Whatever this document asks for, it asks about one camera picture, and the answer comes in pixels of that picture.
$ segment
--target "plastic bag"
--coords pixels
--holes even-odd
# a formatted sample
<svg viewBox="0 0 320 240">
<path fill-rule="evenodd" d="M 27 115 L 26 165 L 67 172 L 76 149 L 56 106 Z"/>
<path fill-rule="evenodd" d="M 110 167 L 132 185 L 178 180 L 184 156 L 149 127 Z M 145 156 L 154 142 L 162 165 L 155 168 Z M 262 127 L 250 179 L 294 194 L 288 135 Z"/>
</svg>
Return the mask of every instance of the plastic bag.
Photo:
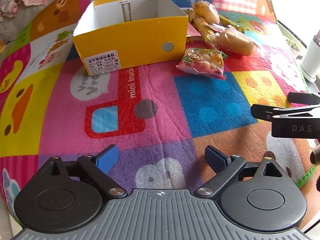
<svg viewBox="0 0 320 240">
<path fill-rule="evenodd" d="M 218 24 L 220 22 L 219 14 L 213 4 L 202 0 L 187 0 L 193 8 L 193 11 L 201 16 L 208 24 Z"/>
<path fill-rule="evenodd" d="M 186 9 L 184 11 L 188 14 L 189 22 L 190 22 L 190 19 L 192 19 L 191 24 L 201 34 L 204 42 L 211 49 L 217 49 L 214 44 L 214 39 L 215 39 L 214 31 L 212 30 L 211 27 L 208 26 L 207 22 L 203 18 L 201 18 L 199 15 L 191 11 L 190 9 Z"/>
<path fill-rule="evenodd" d="M 243 26 L 239 26 L 238 24 L 234 23 L 233 21 L 227 19 L 226 17 L 224 17 L 222 15 L 219 15 L 219 18 L 220 18 L 220 25 L 222 25 L 226 28 L 240 31 L 241 33 L 244 34 L 244 27 Z"/>
<path fill-rule="evenodd" d="M 188 48 L 177 68 L 190 74 L 225 80 L 223 58 L 227 56 L 215 49 Z"/>
<path fill-rule="evenodd" d="M 233 51 L 248 57 L 268 58 L 268 53 L 245 34 L 226 28 L 212 39 L 218 50 Z"/>
</svg>

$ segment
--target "black gripper pad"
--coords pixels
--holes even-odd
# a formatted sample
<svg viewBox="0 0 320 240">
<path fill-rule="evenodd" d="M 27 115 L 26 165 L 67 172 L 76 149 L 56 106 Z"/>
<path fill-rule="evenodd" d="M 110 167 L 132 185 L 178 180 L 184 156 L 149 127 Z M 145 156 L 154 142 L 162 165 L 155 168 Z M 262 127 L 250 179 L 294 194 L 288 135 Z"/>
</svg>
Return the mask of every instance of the black gripper pad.
<svg viewBox="0 0 320 240">
<path fill-rule="evenodd" d="M 25 229 L 15 240 L 310 240 L 296 228 L 257 233 L 226 219 L 216 203 L 187 189 L 134 189 L 108 202 L 90 224 L 66 233 L 44 234 Z"/>
</svg>

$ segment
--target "play mat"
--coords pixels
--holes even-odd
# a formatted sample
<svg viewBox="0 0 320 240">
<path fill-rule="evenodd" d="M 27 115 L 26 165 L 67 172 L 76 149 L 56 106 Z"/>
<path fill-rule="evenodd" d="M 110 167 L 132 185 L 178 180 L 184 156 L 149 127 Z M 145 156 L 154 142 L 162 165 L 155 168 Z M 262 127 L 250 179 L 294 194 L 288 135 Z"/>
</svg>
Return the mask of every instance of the play mat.
<svg viewBox="0 0 320 240">
<path fill-rule="evenodd" d="M 108 175 L 129 191 L 193 191 L 214 175 L 204 161 L 210 144 L 248 161 L 271 156 L 299 187 L 308 180 L 309 142 L 273 138 L 270 123 L 250 114 L 254 103 L 289 107 L 289 91 L 306 91 L 271 0 L 208 0 L 268 52 L 266 59 L 230 54 L 225 81 L 186 74 L 177 61 L 88 77 L 72 33 L 90 1 L 54 1 L 25 27 L 2 63 L 0 192 L 13 215 L 19 190 L 50 156 L 76 160 L 110 144 L 120 152 Z"/>
</svg>

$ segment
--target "white cup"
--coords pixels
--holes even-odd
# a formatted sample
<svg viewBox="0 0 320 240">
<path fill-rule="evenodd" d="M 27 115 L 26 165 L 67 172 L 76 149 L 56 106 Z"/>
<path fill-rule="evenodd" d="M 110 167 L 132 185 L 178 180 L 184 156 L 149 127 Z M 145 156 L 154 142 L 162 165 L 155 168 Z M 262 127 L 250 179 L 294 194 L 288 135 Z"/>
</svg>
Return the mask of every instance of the white cup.
<svg viewBox="0 0 320 240">
<path fill-rule="evenodd" d="M 307 53 L 302 58 L 301 68 L 307 80 L 316 81 L 316 75 L 320 72 L 320 48 L 313 40 L 310 41 Z"/>
</svg>

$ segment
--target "cardboard box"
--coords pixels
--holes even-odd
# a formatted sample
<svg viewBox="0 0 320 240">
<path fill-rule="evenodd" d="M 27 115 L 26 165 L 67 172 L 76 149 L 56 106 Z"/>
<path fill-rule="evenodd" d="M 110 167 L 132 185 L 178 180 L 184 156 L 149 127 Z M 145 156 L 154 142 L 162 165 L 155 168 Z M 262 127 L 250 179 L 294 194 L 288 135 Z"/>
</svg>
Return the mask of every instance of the cardboard box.
<svg viewBox="0 0 320 240">
<path fill-rule="evenodd" d="M 89 75 L 181 59 L 188 16 L 170 0 L 97 0 L 73 41 Z"/>
</svg>

